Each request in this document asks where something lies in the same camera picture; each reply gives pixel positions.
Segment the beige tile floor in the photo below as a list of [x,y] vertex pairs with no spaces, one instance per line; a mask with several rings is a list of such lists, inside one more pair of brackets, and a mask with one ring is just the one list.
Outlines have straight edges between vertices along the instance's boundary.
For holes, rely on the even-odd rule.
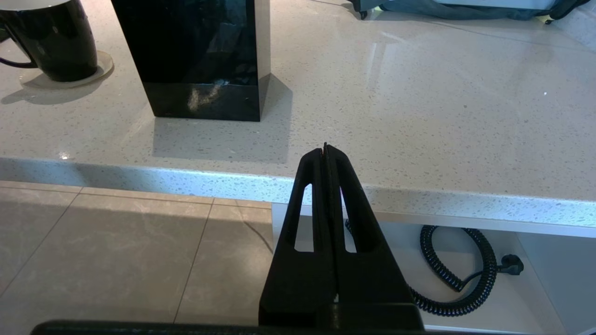
[[270,203],[0,181],[0,334],[256,325],[272,239]]

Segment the black bag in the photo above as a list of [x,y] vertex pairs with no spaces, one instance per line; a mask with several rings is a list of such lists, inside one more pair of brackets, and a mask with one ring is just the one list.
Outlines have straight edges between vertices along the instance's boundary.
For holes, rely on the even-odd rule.
[[530,20],[536,16],[549,17],[546,23],[565,17],[577,6],[589,0],[559,0],[549,10],[526,10],[519,8],[480,7],[462,5],[444,5],[435,0],[349,0],[354,10],[366,18],[368,11],[379,6],[384,11],[423,14],[447,20],[478,20],[493,18],[510,18],[513,20]]

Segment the black box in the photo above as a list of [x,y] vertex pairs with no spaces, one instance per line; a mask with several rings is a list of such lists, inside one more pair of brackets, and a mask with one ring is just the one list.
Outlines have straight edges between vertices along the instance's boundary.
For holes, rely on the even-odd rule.
[[269,0],[111,0],[155,116],[260,121]]

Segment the white cabinet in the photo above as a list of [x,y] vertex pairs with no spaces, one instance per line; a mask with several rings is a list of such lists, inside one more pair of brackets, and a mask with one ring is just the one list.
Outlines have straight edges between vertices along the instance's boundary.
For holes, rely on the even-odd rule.
[[[273,205],[275,240],[279,236],[286,207],[284,204]],[[296,240],[298,251],[312,251],[310,210],[309,206],[303,206]],[[476,285],[476,281],[472,281],[462,293],[445,286],[422,256],[422,225],[412,223],[415,216],[407,216],[408,223],[380,219],[387,217],[405,216],[381,213],[377,219],[403,276],[412,288],[428,298],[447,302],[457,300]],[[432,224],[441,225],[441,220],[435,219]],[[454,274],[465,278],[482,268],[482,260],[472,239],[463,230],[454,228],[456,221],[456,218],[443,220],[451,227],[437,229],[433,246],[441,261]],[[596,239],[494,230],[495,227],[503,227],[498,224],[485,227],[491,229],[474,228],[480,229],[489,240],[498,263],[502,256],[515,254],[523,261],[524,271],[519,276],[498,274],[487,301],[468,315],[439,317],[422,312],[427,330],[549,335],[590,335],[596,332],[596,286],[593,283],[596,278]],[[346,232],[345,235],[346,250],[354,252],[349,234]]]

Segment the countertop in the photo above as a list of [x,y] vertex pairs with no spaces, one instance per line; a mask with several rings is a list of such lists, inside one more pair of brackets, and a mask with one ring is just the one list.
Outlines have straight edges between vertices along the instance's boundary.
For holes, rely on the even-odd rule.
[[83,4],[114,72],[56,92],[1,66],[0,179],[283,203],[329,142],[376,211],[596,226],[596,54],[556,27],[272,0],[262,121],[156,119],[110,1]]

